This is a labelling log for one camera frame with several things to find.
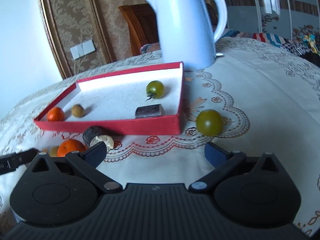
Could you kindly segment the green tomato without stem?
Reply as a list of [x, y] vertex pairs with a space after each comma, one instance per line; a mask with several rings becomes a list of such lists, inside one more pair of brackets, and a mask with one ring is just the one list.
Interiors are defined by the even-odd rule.
[[223, 131], [222, 116], [213, 109], [201, 111], [196, 118], [196, 128], [204, 136], [218, 136]]

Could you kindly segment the patterned pillow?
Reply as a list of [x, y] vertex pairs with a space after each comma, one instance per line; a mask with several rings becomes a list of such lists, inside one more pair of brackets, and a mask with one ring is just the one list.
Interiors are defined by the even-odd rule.
[[145, 54], [145, 53], [150, 53], [153, 51], [159, 51], [160, 48], [160, 44], [159, 42], [156, 43], [150, 43], [150, 44], [145, 44], [140, 48], [140, 53], [141, 54]]

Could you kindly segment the small orange tangerine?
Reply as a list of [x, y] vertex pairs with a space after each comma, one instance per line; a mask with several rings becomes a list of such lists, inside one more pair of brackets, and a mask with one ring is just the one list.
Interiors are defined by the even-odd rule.
[[63, 121], [64, 118], [64, 111], [60, 107], [53, 107], [47, 113], [48, 121]]

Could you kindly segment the red shallow cardboard tray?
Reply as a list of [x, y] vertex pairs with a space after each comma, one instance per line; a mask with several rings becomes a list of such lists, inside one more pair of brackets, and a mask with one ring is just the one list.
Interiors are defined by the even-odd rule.
[[[183, 63], [163, 63], [96, 75], [76, 81], [60, 93], [35, 119], [46, 131], [82, 133], [90, 126], [100, 126], [118, 135], [177, 135], [183, 128]], [[147, 100], [146, 87], [161, 81], [165, 94]], [[85, 109], [81, 118], [71, 114], [72, 106]], [[164, 115], [135, 118], [138, 107], [161, 104]], [[60, 107], [63, 121], [48, 121], [47, 113]]]

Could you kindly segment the white wall light switch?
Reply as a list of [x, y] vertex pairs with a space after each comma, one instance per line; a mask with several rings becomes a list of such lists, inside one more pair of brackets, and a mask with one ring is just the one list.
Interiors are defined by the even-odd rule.
[[83, 56], [95, 52], [93, 40], [87, 40], [70, 48], [73, 60], [77, 60]]

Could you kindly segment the green tomato with stem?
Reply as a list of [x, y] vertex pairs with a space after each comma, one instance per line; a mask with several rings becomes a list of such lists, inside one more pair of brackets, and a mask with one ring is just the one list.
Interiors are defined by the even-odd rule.
[[165, 94], [165, 87], [161, 81], [151, 81], [146, 87], [147, 100], [161, 99]]

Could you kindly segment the dark sugarcane piece cut end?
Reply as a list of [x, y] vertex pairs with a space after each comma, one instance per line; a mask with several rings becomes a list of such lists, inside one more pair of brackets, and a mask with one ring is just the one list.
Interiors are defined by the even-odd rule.
[[83, 141], [88, 147], [92, 147], [99, 142], [106, 145], [107, 152], [114, 149], [114, 140], [108, 135], [106, 129], [100, 126], [90, 126], [82, 134]]

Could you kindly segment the tan longan fruit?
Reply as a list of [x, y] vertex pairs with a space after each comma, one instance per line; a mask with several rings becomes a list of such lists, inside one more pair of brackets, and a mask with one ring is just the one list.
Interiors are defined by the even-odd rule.
[[74, 116], [76, 118], [81, 118], [85, 114], [85, 109], [80, 104], [76, 104], [76, 105], [72, 106], [71, 114], [72, 114], [72, 116]]
[[54, 157], [58, 157], [58, 155], [57, 155], [58, 149], [59, 149], [58, 146], [52, 147], [52, 148], [50, 149], [50, 151], [49, 151], [49, 155], [50, 155], [51, 157], [53, 157], [53, 158], [54, 158]]

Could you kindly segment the white embroidered tablecloth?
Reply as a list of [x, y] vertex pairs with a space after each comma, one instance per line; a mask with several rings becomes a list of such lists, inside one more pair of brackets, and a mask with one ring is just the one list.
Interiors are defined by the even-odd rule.
[[[31, 148], [32, 162], [1, 175], [1, 239], [319, 239], [319, 68], [251, 38], [223, 38], [210, 67], [183, 66], [177, 135], [118, 135], [97, 170], [122, 185], [104, 193], [49, 151], [82, 133], [46, 131], [34, 119], [88, 77], [163, 64], [159, 51], [67, 78], [23, 99], [1, 121], [1, 156]], [[196, 128], [220, 113], [215, 137]], [[214, 170], [206, 143], [246, 162], [210, 193], [191, 183]]]

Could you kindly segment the white electric kettle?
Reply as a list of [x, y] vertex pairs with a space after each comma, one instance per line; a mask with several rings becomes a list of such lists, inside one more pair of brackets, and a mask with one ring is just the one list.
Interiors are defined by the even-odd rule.
[[156, 15], [165, 63], [183, 62], [185, 69], [204, 69], [216, 59], [215, 44], [227, 25], [225, 0], [214, 0], [218, 21], [213, 27], [204, 0], [146, 0]]

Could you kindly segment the colourful zigzag blanket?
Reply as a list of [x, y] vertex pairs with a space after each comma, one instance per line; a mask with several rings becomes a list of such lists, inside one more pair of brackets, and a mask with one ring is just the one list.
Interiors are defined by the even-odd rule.
[[252, 38], [260, 42], [271, 44], [275, 47], [282, 48], [297, 56], [302, 56], [306, 53], [313, 53], [319, 55], [319, 44], [316, 41], [315, 35], [310, 35], [302, 41], [289, 40], [276, 34], [271, 33], [246, 33], [242, 31], [226, 29], [222, 38], [225, 37], [239, 37]]

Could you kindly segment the large orange tangerine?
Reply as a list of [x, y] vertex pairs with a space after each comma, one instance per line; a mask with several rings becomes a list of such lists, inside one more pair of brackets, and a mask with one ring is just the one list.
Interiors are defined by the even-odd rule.
[[72, 151], [84, 152], [86, 147], [78, 140], [68, 139], [64, 141], [57, 149], [57, 156], [64, 157], [66, 154]]

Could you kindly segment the dark sugarcane piece in tray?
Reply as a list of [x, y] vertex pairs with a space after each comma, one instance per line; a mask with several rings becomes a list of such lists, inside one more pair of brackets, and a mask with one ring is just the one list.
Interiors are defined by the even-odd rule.
[[161, 104], [138, 107], [135, 112], [135, 118], [153, 118], [164, 115], [164, 108]]

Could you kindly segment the floral sliding wardrobe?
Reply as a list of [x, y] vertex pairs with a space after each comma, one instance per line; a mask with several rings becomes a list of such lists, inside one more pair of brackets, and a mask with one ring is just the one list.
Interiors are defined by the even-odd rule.
[[228, 27], [287, 39], [319, 33], [319, 0], [225, 0]]

